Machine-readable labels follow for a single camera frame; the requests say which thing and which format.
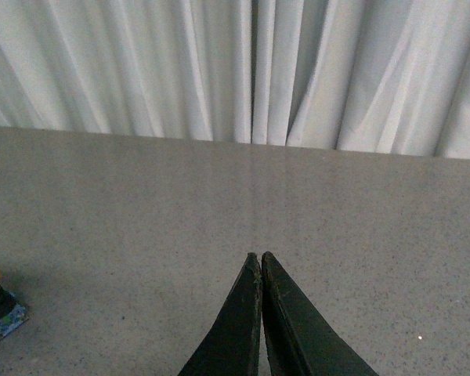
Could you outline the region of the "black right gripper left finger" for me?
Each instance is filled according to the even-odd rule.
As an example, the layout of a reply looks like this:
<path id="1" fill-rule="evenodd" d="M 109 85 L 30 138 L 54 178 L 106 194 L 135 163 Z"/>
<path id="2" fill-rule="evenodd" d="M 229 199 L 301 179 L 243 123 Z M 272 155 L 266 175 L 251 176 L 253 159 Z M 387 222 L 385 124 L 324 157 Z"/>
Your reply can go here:
<path id="1" fill-rule="evenodd" d="M 215 322 L 181 375 L 257 375 L 262 319 L 262 271 L 249 253 Z"/>

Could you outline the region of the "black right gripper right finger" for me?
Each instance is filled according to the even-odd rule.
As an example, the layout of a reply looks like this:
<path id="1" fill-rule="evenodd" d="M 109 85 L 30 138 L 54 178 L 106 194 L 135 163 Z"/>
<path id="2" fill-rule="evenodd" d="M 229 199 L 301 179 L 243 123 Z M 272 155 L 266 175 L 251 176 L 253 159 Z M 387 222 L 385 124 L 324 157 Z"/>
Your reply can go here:
<path id="1" fill-rule="evenodd" d="M 262 279 L 262 319 L 272 375 L 376 374 L 269 251 L 262 255 Z"/>

